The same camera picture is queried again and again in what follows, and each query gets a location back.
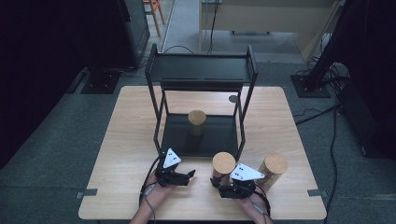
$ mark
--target white triangular marker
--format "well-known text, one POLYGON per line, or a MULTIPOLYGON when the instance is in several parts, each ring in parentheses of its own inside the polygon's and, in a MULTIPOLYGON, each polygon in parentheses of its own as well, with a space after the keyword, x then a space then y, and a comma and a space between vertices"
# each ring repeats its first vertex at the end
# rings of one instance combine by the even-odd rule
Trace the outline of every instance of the white triangular marker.
POLYGON ((243 163, 239 163, 235 167, 235 169, 233 169, 233 172, 231 173, 230 177, 232 179, 245 181, 245 180, 264 178, 264 174, 246 166, 243 163))
POLYGON ((172 148, 168 148, 165 161, 163 162, 163 168, 168 168, 180 162, 181 158, 172 150, 172 148))

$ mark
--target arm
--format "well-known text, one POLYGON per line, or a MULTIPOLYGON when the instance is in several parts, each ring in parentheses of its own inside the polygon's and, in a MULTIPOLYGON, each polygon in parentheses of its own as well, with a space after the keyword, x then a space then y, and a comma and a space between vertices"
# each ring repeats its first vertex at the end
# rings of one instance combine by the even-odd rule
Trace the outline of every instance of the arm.
MULTIPOLYGON (((258 187, 256 187, 256 191, 263 193, 262 190, 258 187)), ((253 205, 253 203, 257 204, 266 214, 267 213, 267 207, 265 206, 264 201, 259 197, 259 195, 252 194, 249 198, 246 199, 234 199, 239 206, 242 207, 242 209, 246 212, 246 214, 253 219, 253 221, 256 224, 273 224, 273 220, 266 216, 261 214, 253 205)))
MULTIPOLYGON (((157 177, 155 176, 155 171, 151 173, 148 178, 148 186, 150 183, 156 183, 157 177)), ((149 221, 149 218, 153 215, 154 211, 165 201, 166 197, 172 193, 176 188, 175 185, 170 185, 167 187, 161 187, 160 184, 154 184, 154 189, 149 195, 143 195, 142 203, 139 209, 137 209, 134 217, 129 222, 130 224, 144 224, 149 221)))

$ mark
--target gray carpet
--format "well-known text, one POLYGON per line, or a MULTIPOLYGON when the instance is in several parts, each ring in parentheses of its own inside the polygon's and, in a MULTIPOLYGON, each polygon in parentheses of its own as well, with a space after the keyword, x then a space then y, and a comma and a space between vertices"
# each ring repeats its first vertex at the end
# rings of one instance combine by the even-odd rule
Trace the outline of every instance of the gray carpet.
MULTIPOLYGON (((306 69, 303 63, 258 63, 258 86, 284 89, 293 115, 305 109, 325 110, 336 103, 329 99, 298 98, 290 75, 306 69)), ((77 192, 86 188, 102 144, 120 88, 146 85, 143 69, 122 74, 114 94, 66 94, 18 153, 0 171, 0 223, 95 223, 78 217, 77 192)), ((307 111, 303 117, 316 114, 307 111)), ((342 114, 336 114, 333 148, 338 185, 328 223, 394 223, 396 219, 396 162, 368 159, 342 114)), ((333 183, 330 147, 333 113, 298 125, 320 190, 331 192, 333 183)), ((127 223, 102 221, 102 223, 127 223)), ((322 223, 322 220, 277 220, 276 223, 322 223)))

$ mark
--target wooden table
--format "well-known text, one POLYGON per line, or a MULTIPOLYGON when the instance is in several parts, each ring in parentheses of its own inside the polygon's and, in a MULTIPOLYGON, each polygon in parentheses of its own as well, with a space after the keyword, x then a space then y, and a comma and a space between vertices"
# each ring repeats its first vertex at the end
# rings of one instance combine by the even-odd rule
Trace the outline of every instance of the wooden table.
MULTIPOLYGON (((293 33, 297 48, 308 62, 319 40, 332 32, 341 11, 339 0, 223 0, 214 30, 293 33)), ((200 4, 199 50, 202 31, 212 29, 214 15, 215 4, 200 4)))
MULTIPOLYGON (((233 103, 225 92, 167 93, 171 111, 201 109, 228 113, 233 103)), ((158 156, 152 141, 155 116, 147 87, 124 87, 108 124, 87 189, 79 208, 83 219, 130 219, 150 165, 158 156)), ((256 87, 245 119, 246 144, 239 162, 259 169, 265 154, 282 153, 289 170, 267 192, 273 219, 323 219, 326 211, 294 124, 285 94, 278 87, 256 87)), ((196 169, 187 187, 178 187, 156 211, 157 219, 249 220, 231 199, 221 199, 211 186, 211 158, 182 158, 177 172, 196 169)))

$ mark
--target black stand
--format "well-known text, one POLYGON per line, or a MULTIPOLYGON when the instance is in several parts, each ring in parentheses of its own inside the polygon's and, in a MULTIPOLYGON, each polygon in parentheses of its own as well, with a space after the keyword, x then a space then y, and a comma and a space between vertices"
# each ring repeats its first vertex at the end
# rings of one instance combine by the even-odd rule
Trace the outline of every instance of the black stand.
POLYGON ((290 78, 300 98, 330 98, 330 94, 325 86, 313 90, 308 89, 306 86, 307 76, 291 75, 290 78))
POLYGON ((163 54, 153 45, 146 66, 146 79, 154 106, 157 125, 154 143, 159 155, 172 148, 179 156, 213 157, 224 151, 236 160, 245 144, 244 119, 251 93, 257 79, 257 68, 251 46, 245 55, 163 54), (153 82, 162 88, 160 106, 154 94, 153 82), (241 91, 248 84, 247 98, 241 104, 241 91), (205 133, 193 136, 189 133, 188 114, 171 113, 166 101, 167 91, 222 91, 234 92, 236 98, 232 115, 206 115, 205 133), (158 142, 163 109, 166 121, 163 142, 158 142), (237 142, 239 121, 241 142, 237 142))
POLYGON ((119 82, 120 72, 104 72, 99 78, 92 74, 88 78, 81 93, 85 94, 113 94, 119 82))

